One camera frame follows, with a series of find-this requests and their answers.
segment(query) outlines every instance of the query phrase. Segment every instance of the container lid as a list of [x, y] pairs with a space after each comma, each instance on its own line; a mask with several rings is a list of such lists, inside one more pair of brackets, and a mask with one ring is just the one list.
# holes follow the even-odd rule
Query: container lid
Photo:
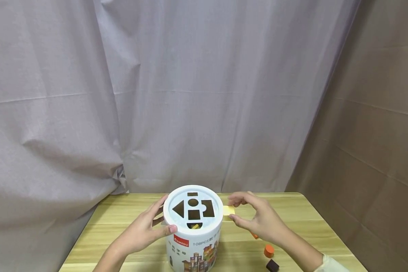
[[199, 185], [175, 189], [163, 206], [166, 223], [175, 224], [178, 232], [189, 235], [201, 235], [215, 229], [222, 221], [223, 212], [219, 196]]

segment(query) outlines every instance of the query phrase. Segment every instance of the brown curtain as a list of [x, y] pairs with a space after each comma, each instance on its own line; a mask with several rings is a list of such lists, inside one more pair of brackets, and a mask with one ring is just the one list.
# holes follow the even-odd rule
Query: brown curtain
[[362, 1], [287, 191], [369, 271], [408, 271], [408, 0]]

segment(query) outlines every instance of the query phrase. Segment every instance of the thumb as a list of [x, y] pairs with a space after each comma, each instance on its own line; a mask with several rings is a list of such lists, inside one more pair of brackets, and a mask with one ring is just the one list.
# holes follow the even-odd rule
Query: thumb
[[239, 217], [238, 215], [230, 215], [230, 218], [234, 221], [236, 226], [241, 227], [242, 229], [251, 231], [252, 221], [243, 219]]
[[169, 226], [159, 227], [158, 229], [153, 230], [153, 241], [169, 236], [175, 232], [177, 232], [177, 227], [174, 224], [169, 225]]

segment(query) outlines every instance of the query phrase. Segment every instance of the shape sorter container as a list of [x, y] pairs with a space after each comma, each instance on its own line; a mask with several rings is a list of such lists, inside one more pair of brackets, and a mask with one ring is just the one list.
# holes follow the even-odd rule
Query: shape sorter container
[[187, 185], [171, 192], [163, 206], [166, 224], [177, 233], [166, 238], [167, 258], [175, 272], [207, 272], [215, 263], [223, 204], [212, 190]]

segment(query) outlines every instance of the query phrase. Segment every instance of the wrist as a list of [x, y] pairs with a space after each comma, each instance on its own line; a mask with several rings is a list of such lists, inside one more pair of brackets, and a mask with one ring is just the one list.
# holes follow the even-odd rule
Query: wrist
[[110, 244], [106, 252], [109, 252], [110, 255], [114, 255], [118, 259], [126, 258], [127, 255], [134, 253], [134, 251], [127, 252], [126, 247], [118, 239]]
[[288, 244], [290, 244], [290, 240], [292, 240], [294, 234], [295, 233], [289, 229], [288, 226], [284, 225], [275, 233], [275, 237], [271, 242], [284, 249]]

